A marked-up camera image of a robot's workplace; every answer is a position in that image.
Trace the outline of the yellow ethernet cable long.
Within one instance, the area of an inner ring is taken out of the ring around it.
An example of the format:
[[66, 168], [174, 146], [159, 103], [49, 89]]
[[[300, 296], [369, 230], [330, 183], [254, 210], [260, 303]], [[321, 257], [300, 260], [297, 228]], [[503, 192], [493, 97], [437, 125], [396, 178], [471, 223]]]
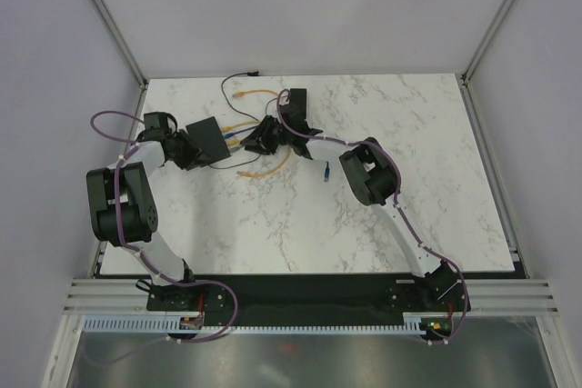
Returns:
[[[229, 150], [233, 153], [238, 149], [242, 149], [241, 142], [243, 140], [242, 134], [251, 133], [255, 129], [253, 127], [242, 128], [236, 130], [232, 134], [226, 134], [221, 129], [226, 144]], [[272, 158], [267, 158], [265, 155], [258, 155], [248, 162], [233, 164], [229, 167], [230, 170], [237, 169], [236, 174], [246, 179], [259, 179], [272, 176], [279, 172], [291, 157], [292, 150], [289, 146], [283, 147], [283, 152], [275, 152]]]

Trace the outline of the black network switch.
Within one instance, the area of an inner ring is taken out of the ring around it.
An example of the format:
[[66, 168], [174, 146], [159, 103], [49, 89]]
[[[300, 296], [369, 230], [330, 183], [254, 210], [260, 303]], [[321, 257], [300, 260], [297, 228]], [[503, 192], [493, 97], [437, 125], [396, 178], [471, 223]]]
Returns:
[[188, 124], [186, 131], [197, 150], [190, 169], [215, 164], [231, 156], [221, 128], [213, 116]]

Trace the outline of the yellow ethernet cable short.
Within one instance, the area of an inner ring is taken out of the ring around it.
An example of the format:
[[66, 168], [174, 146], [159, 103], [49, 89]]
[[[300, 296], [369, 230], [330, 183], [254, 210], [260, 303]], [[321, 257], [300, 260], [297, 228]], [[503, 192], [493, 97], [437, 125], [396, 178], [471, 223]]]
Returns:
[[274, 90], [259, 88], [234, 91], [227, 93], [222, 91], [228, 109], [236, 116], [232, 123], [228, 122], [223, 127], [223, 132], [232, 134], [242, 128], [253, 127], [261, 122], [268, 114], [266, 109], [276, 99]]

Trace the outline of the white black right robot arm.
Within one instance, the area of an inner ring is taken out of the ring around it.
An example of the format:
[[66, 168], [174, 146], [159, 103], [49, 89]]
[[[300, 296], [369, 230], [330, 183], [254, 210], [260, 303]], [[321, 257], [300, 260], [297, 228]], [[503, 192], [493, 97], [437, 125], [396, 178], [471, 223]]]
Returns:
[[468, 307], [467, 284], [455, 262], [426, 244], [404, 204], [402, 175], [396, 162], [379, 142], [368, 137], [345, 141], [312, 128], [306, 120], [306, 90], [282, 90], [276, 98], [276, 115], [267, 115], [242, 146], [257, 154], [274, 154], [287, 146], [311, 161], [339, 164], [353, 196], [386, 224], [415, 277], [416, 299], [427, 310], [436, 310], [456, 298]]

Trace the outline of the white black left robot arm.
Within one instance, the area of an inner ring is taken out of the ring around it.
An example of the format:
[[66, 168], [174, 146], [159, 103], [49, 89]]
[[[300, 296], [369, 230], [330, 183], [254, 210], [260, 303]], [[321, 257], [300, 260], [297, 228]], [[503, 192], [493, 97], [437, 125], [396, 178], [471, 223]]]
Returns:
[[149, 176], [172, 162], [189, 171], [200, 164], [195, 147], [176, 118], [147, 113], [144, 130], [114, 164], [87, 173], [91, 225], [96, 239], [122, 248], [147, 270], [152, 284], [169, 286], [167, 299], [179, 310], [194, 307], [199, 289], [187, 262], [158, 232], [159, 218]]

